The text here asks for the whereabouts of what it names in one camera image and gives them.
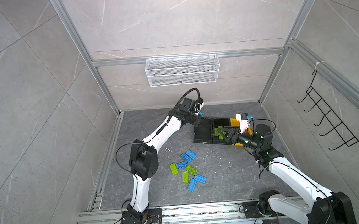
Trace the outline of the yellow plastic bin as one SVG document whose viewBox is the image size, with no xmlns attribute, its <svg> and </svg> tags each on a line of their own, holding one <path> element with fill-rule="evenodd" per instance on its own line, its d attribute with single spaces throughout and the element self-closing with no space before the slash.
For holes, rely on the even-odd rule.
<svg viewBox="0 0 359 224">
<path fill-rule="evenodd" d="M 237 119 L 231 118 L 230 126 L 235 127 L 235 128 L 240 128 L 240 122 Z M 252 135 L 252 130 L 251 130 L 250 126 L 244 132 L 249 135 Z"/>
</svg>

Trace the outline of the black bin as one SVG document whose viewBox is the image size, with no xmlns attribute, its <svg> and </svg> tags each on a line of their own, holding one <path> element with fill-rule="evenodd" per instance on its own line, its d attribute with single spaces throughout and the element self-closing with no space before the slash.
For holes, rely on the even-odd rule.
<svg viewBox="0 0 359 224">
<path fill-rule="evenodd" d="M 202 117 L 199 125 L 194 128 L 194 143 L 212 144 L 213 142 L 213 119 L 208 117 Z"/>
<path fill-rule="evenodd" d="M 221 144 L 221 145 L 230 145 L 230 143 L 227 143 L 224 139 L 219 139 L 218 136 L 215 136 L 216 134 L 216 128 L 222 126 L 222 127 L 230 127 L 231 126 L 231 120 L 226 118 L 213 118 L 211 120 L 211 129 L 212 129 L 212 143 L 213 144 Z"/>
</svg>

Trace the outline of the blue lego low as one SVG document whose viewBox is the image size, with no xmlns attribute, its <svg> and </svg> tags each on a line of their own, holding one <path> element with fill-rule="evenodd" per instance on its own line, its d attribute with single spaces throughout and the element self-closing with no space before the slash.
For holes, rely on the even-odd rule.
<svg viewBox="0 0 359 224">
<path fill-rule="evenodd" d="M 188 164 L 186 162 L 181 162 L 181 163 L 177 163 L 175 166 L 177 170 L 183 170 L 188 166 Z"/>
</svg>

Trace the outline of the green lego small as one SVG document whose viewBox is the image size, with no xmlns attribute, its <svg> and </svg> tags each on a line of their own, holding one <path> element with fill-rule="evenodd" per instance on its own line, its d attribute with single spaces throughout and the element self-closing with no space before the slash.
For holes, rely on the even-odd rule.
<svg viewBox="0 0 359 224">
<path fill-rule="evenodd" d="M 187 184 L 189 182 L 189 173 L 187 171 L 182 172 L 182 183 Z"/>
</svg>

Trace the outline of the blue lego bottom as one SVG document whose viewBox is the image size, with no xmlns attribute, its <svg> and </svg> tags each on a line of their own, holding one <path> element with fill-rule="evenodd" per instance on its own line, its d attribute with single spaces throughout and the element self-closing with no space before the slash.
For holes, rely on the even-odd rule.
<svg viewBox="0 0 359 224">
<path fill-rule="evenodd" d="M 191 179 L 188 185 L 188 191 L 190 192 L 194 192 L 195 188 L 196 188 L 196 184 L 197 184 L 197 180 L 195 179 Z"/>
</svg>

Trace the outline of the green lego large plate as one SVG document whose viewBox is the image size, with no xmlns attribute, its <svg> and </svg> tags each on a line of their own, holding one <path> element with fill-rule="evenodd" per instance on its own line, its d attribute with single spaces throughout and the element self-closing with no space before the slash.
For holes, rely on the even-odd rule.
<svg viewBox="0 0 359 224">
<path fill-rule="evenodd" d="M 215 136 L 215 137 L 216 137 L 216 136 L 220 136 L 219 131 L 218 131 L 218 128 L 215 128 L 215 130 L 214 130 L 214 136 Z"/>
</svg>

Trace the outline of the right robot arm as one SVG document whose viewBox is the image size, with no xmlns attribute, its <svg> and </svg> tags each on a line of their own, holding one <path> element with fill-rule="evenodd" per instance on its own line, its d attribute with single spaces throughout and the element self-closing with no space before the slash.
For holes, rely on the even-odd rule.
<svg viewBox="0 0 359 224">
<path fill-rule="evenodd" d="M 268 125 L 258 124 L 252 134 L 234 128 L 221 128 L 218 133 L 227 143 L 252 149 L 261 172 L 270 171 L 303 199 L 297 202 L 277 191 L 267 191 L 259 196 L 262 215 L 276 212 L 300 224 L 357 223 L 350 198 L 343 192 L 332 192 L 297 169 L 272 146 L 273 133 Z"/>
</svg>

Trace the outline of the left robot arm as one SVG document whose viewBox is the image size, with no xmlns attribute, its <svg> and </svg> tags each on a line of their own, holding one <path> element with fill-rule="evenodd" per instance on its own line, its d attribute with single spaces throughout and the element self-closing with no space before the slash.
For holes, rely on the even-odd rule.
<svg viewBox="0 0 359 224">
<path fill-rule="evenodd" d="M 147 215 L 149 209 L 149 187 L 151 178 L 159 167 L 158 152 L 166 141 L 184 125 L 198 126 L 202 114 L 204 101 L 198 88 L 189 89 L 175 106 L 169 111 L 165 120 L 150 135 L 142 140 L 134 140 L 132 143 L 121 145 L 115 153 L 115 161 L 118 161 L 118 152 L 121 148 L 131 146 L 129 168 L 122 168 L 132 174 L 133 194 L 127 211 L 135 218 Z"/>
</svg>

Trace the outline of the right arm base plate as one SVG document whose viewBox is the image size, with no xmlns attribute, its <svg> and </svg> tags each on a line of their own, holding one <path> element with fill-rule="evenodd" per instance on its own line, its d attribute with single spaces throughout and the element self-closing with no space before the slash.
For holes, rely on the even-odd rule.
<svg viewBox="0 0 359 224">
<path fill-rule="evenodd" d="M 259 201 L 248 201 L 248 202 L 242 202 L 238 209 L 239 213 L 242 213 L 245 215 L 247 219 L 249 218 L 257 218 L 257 217 L 277 217 L 282 216 L 284 217 L 284 214 L 280 214 L 277 212 L 274 212 L 273 210 L 265 210 L 260 207 Z"/>
</svg>

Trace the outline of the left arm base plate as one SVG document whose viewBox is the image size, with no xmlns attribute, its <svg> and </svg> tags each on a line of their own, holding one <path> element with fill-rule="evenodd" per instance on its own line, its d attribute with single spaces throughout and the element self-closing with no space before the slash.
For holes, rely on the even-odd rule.
<svg viewBox="0 0 359 224">
<path fill-rule="evenodd" d="M 122 217 L 120 219 L 120 224 L 149 224 L 151 219 L 153 221 L 162 222 L 162 209 L 161 208 L 153 208 L 148 211 L 144 211 L 142 213 L 139 212 L 129 212 L 124 211 L 122 213 Z"/>
</svg>

